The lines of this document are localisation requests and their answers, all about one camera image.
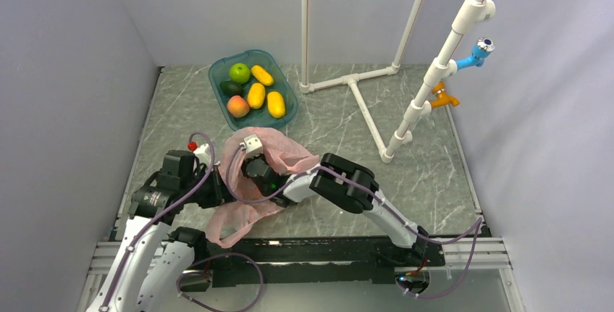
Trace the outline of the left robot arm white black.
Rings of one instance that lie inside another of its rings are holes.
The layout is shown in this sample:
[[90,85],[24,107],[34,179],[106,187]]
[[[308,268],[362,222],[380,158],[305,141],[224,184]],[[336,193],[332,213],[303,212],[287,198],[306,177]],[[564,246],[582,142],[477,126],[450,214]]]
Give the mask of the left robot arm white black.
[[89,311],[153,311],[184,270],[206,263],[205,233],[171,226],[186,203],[215,208],[230,201],[210,150],[189,143],[187,151],[168,151],[132,194],[122,242]]

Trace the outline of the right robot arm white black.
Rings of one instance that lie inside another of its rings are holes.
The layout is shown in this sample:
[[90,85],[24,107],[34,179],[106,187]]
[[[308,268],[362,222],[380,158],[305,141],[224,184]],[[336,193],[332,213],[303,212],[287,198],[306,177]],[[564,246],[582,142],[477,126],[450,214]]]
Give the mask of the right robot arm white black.
[[245,159],[241,172],[255,184],[266,200],[287,208],[305,199],[321,197],[351,214],[370,219],[399,248],[408,265],[426,257],[428,232],[403,216],[384,196],[374,173],[333,153],[326,153],[316,166],[296,174],[279,174],[264,155]]

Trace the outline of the pink plastic bag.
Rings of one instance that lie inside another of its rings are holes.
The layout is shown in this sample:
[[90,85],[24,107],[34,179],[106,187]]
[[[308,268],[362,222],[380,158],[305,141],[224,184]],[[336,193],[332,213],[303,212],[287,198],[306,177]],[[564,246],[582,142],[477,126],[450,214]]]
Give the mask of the pink plastic bag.
[[320,161],[317,155],[274,128],[245,127],[235,131],[224,144],[218,171],[225,185],[240,200],[232,198],[217,207],[205,229],[207,240],[224,249],[245,237],[259,220],[282,211],[282,207],[266,201],[256,185],[241,172],[245,152],[239,145],[250,135],[256,135],[261,141],[267,163],[278,174],[305,172]]

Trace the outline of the fake peach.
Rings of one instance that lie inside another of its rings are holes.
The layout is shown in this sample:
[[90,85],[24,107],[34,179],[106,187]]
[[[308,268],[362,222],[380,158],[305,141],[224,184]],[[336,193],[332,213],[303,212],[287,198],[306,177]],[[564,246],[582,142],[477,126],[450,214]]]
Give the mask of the fake peach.
[[250,105],[242,96],[232,96],[226,105],[228,113],[234,118],[242,118],[251,110]]

